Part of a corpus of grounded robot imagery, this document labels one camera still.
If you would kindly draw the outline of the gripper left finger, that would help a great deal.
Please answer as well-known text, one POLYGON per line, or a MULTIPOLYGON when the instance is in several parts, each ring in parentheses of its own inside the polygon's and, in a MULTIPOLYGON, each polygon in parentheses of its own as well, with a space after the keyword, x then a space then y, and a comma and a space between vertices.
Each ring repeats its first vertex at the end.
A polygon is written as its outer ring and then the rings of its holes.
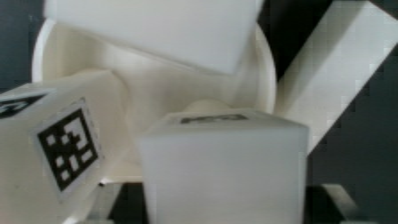
POLYGON ((149 224, 144 185, 108 183, 100 185, 100 194, 85 219, 76 224, 149 224))

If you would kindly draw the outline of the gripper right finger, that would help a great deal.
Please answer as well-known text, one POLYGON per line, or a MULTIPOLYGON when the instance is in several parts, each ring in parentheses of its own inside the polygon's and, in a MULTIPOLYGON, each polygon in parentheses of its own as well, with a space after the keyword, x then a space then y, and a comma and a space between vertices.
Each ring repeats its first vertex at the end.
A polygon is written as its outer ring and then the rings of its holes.
POLYGON ((366 222, 357 203, 339 184, 306 187, 304 224, 354 224, 366 222))

